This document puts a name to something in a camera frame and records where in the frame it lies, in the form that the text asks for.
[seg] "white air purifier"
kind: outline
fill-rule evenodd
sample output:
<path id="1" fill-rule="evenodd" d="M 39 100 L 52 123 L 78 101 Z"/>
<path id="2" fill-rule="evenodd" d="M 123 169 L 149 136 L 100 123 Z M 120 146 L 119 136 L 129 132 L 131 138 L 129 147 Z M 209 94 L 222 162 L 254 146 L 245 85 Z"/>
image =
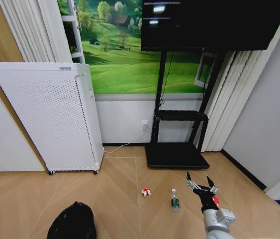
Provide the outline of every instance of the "white air purifier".
<path id="1" fill-rule="evenodd" d="M 0 86 L 49 173 L 98 172 L 103 146 L 88 65 L 0 62 Z"/>

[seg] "wall mural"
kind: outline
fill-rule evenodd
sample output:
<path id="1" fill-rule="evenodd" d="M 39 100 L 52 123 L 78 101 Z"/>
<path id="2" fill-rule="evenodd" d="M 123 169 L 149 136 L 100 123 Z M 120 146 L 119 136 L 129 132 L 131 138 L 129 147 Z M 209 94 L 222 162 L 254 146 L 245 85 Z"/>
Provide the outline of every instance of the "wall mural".
<path id="1" fill-rule="evenodd" d="M 141 51 L 142 1 L 74 2 L 78 7 L 84 56 L 91 68 L 94 92 L 156 93 L 160 53 Z M 69 14 L 66 0 L 58 0 L 58 5 L 62 15 Z M 74 52 L 75 41 L 70 40 L 66 25 L 65 30 L 70 50 Z M 171 55 L 168 54 L 164 79 Z M 175 52 L 165 93 L 202 93 L 207 87 L 212 63 L 211 55 Z"/>

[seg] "small toy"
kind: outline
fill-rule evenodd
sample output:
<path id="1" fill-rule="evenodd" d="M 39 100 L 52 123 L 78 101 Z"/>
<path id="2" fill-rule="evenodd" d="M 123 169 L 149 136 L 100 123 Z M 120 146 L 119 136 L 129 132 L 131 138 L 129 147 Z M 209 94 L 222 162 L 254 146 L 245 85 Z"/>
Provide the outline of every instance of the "small toy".
<path id="1" fill-rule="evenodd" d="M 146 197 L 147 195 L 151 196 L 150 189 L 148 189 L 148 188 L 143 188 L 143 189 L 142 189 L 142 195 L 143 195 L 143 197 Z"/>

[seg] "red object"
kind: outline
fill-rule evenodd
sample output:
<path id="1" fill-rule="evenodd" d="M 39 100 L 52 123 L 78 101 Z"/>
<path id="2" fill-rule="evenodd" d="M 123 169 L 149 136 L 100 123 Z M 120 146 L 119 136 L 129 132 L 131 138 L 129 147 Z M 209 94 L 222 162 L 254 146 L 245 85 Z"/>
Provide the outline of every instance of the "red object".
<path id="1" fill-rule="evenodd" d="M 143 197 L 146 197 L 146 196 L 151 196 L 151 192 L 150 192 L 150 189 L 148 189 L 148 188 L 143 188 L 142 189 L 142 195 L 143 195 Z"/>
<path id="2" fill-rule="evenodd" d="M 219 206 L 219 200 L 216 196 L 213 196 L 213 202 L 216 204 L 216 206 Z"/>

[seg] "white curtain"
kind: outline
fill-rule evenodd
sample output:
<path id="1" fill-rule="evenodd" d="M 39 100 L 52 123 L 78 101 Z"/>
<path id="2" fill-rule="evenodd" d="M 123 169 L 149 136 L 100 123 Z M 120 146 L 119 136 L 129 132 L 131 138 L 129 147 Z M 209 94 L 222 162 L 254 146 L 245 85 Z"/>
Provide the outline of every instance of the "white curtain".
<path id="1" fill-rule="evenodd" d="M 72 62 L 56 0 L 0 0 L 26 62 Z"/>
<path id="2" fill-rule="evenodd" d="M 280 38 L 280 26 L 265 51 L 226 54 L 205 111 L 209 118 L 202 151 L 220 151 Z"/>

